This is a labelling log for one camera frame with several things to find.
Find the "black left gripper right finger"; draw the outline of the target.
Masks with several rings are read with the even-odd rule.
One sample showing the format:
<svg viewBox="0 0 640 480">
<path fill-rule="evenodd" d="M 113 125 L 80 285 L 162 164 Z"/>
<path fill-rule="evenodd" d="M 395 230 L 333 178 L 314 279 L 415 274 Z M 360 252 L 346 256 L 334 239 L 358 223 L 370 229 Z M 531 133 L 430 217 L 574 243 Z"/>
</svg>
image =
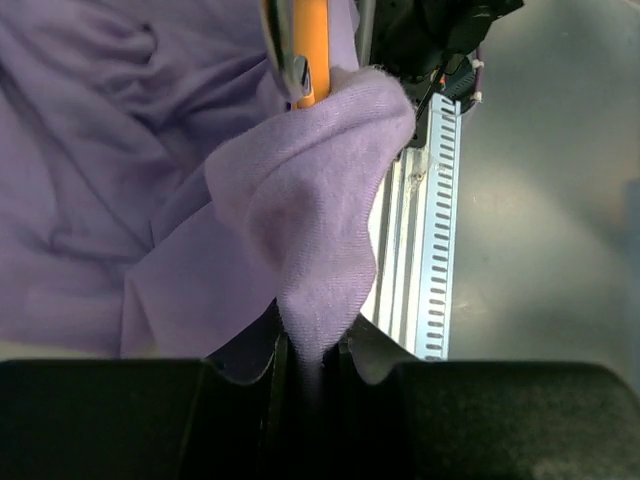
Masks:
<svg viewBox="0 0 640 480">
<path fill-rule="evenodd" d="M 639 399 L 594 364 L 421 361 L 364 319 L 331 350 L 345 479 L 635 479 Z"/>
</svg>

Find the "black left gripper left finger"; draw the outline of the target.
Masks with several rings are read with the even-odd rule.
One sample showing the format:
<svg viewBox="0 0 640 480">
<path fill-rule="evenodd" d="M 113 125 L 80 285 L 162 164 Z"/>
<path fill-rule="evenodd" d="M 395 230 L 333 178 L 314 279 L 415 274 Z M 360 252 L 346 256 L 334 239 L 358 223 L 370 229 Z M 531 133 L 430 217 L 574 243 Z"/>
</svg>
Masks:
<svg viewBox="0 0 640 480">
<path fill-rule="evenodd" d="M 283 479 L 275 307 L 204 360 L 1 365 L 5 479 Z"/>
</svg>

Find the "lilac t shirt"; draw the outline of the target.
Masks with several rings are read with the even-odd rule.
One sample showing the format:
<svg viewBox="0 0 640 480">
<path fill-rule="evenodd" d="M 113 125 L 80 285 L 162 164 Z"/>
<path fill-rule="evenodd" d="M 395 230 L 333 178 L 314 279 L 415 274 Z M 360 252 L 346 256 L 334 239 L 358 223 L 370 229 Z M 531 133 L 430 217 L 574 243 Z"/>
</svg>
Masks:
<svg viewBox="0 0 640 480">
<path fill-rule="evenodd" d="M 329 5 L 330 96 L 289 111 L 254 1 L 1 5 L 1 340 L 203 357 L 271 303 L 302 358 L 353 324 L 414 129 Z"/>
</svg>

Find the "orange brown hanger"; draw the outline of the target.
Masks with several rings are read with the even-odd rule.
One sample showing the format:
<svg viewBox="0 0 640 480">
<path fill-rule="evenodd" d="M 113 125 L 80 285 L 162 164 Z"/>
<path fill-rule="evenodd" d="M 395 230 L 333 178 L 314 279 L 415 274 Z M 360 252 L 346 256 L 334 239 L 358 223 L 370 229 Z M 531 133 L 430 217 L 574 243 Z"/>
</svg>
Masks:
<svg viewBox="0 0 640 480">
<path fill-rule="evenodd" d="M 260 0 L 260 17 L 276 81 L 293 109 L 330 92 L 329 6 L 326 0 Z"/>
</svg>

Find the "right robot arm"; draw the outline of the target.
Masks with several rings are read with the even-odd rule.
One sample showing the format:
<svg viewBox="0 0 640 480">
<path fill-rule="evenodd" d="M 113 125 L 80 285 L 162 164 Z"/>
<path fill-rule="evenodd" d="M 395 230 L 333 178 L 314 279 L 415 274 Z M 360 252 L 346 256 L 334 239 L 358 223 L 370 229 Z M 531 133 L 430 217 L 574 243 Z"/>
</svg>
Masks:
<svg viewBox="0 0 640 480">
<path fill-rule="evenodd" d="M 473 53 L 495 21 L 523 6 L 520 0 L 358 1 L 360 63 L 419 83 Z"/>
</svg>

